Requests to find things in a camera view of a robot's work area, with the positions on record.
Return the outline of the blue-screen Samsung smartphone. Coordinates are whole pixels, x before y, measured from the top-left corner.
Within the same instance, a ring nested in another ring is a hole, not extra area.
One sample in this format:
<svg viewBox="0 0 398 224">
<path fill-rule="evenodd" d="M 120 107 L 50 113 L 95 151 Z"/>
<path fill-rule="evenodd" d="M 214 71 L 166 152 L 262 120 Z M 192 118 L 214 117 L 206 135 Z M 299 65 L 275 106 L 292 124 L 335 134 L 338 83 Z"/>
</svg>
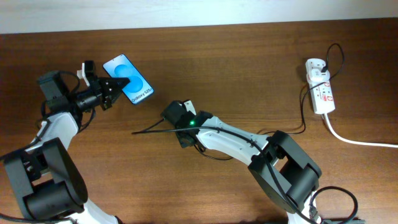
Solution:
<svg viewBox="0 0 398 224">
<path fill-rule="evenodd" d="M 104 63 L 103 68 L 112 78 L 129 79 L 123 93 L 132 104 L 137 105 L 154 94 L 153 87 L 124 54 Z"/>
</svg>

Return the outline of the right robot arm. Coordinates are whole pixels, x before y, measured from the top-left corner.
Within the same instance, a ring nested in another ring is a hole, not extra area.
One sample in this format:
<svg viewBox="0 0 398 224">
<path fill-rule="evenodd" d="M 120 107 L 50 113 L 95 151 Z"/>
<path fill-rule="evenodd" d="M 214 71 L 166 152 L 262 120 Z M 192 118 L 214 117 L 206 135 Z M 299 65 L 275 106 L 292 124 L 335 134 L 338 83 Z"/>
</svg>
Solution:
<svg viewBox="0 0 398 224">
<path fill-rule="evenodd" d="M 161 113 L 182 147 L 216 150 L 246 164 L 266 195 L 288 214 L 289 223 L 326 223 L 315 199 L 321 168 L 287 134 L 254 134 L 230 126 L 209 112 L 196 112 L 191 101 L 173 101 Z"/>
</svg>

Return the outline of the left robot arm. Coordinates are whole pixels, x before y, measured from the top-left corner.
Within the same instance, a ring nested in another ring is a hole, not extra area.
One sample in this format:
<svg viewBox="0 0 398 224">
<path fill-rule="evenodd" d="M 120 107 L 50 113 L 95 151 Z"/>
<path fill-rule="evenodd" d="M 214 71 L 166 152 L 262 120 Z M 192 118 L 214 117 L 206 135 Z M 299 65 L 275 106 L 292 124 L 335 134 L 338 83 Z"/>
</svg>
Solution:
<svg viewBox="0 0 398 224">
<path fill-rule="evenodd" d="M 97 77 L 90 72 L 87 88 L 69 90 L 56 70 L 38 78 L 37 83 L 50 113 L 43 112 L 34 140 L 1 156 L 22 217 L 2 214 L 16 223 L 120 223 L 88 198 L 83 177 L 67 149 L 78 133 L 88 127 L 83 113 L 95 115 L 96 106 L 109 109 L 129 83 L 128 78 Z"/>
</svg>

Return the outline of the white USB charger adapter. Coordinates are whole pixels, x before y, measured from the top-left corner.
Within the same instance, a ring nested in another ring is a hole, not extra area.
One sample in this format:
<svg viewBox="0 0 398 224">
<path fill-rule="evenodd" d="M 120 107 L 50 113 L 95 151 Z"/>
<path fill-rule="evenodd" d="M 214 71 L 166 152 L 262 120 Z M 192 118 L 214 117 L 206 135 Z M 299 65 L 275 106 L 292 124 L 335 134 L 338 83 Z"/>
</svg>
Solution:
<svg viewBox="0 0 398 224">
<path fill-rule="evenodd" d="M 309 84 L 322 83 L 330 79 L 329 71 L 322 72 L 318 68 L 313 68 L 307 72 L 307 81 Z"/>
</svg>

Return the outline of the white power strip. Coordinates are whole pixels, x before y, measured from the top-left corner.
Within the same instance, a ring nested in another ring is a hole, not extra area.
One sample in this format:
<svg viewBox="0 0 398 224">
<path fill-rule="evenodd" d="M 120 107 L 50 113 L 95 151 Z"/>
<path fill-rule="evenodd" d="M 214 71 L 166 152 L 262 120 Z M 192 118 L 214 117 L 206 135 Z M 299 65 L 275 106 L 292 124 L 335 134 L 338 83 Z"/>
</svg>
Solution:
<svg viewBox="0 0 398 224">
<path fill-rule="evenodd" d="M 322 71 L 326 62 L 320 58 L 310 58 L 305 63 L 306 71 L 318 68 Z M 315 114 L 327 114 L 335 109 L 334 97 L 332 94 L 330 81 L 309 84 L 312 98 L 313 110 Z"/>
</svg>

